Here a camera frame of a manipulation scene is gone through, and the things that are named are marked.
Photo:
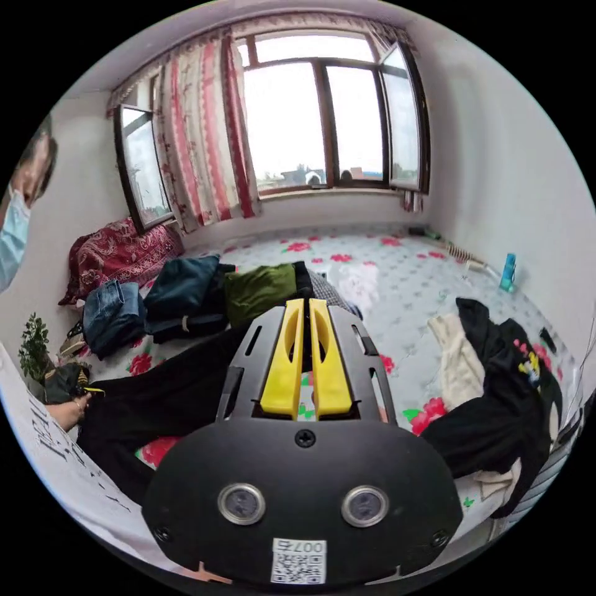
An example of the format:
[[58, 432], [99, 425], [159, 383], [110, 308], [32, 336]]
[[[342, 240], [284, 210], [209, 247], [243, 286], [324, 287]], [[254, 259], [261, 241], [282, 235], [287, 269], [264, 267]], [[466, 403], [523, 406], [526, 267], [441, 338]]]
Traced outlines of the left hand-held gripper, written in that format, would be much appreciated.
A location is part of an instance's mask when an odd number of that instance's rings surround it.
[[79, 363], [58, 366], [44, 377], [45, 403], [64, 404], [78, 397], [105, 397], [102, 389], [88, 387], [90, 369]]

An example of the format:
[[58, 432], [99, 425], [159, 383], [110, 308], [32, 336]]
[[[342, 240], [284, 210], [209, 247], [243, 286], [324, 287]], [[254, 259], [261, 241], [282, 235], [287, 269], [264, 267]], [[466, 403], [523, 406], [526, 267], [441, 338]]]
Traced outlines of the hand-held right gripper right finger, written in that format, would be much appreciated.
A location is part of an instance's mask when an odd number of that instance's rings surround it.
[[348, 415], [351, 394], [325, 300], [309, 300], [313, 398], [317, 419]]

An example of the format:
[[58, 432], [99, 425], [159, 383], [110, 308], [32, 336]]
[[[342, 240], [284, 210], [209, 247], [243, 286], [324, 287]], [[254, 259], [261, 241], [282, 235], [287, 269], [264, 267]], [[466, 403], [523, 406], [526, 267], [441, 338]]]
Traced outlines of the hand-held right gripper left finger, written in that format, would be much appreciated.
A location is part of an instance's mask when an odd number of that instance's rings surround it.
[[260, 399], [266, 415], [297, 415], [304, 347], [304, 299], [286, 302]]

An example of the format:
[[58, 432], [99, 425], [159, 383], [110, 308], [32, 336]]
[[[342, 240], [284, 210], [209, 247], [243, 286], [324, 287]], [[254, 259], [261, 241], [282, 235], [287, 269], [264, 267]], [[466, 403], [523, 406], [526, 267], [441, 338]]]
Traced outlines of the person's right hand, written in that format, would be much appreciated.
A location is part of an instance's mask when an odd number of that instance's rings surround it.
[[204, 563], [201, 561], [199, 569], [196, 572], [196, 579], [204, 582], [214, 582], [220, 584], [231, 584], [232, 580], [216, 573], [213, 573], [205, 568]]

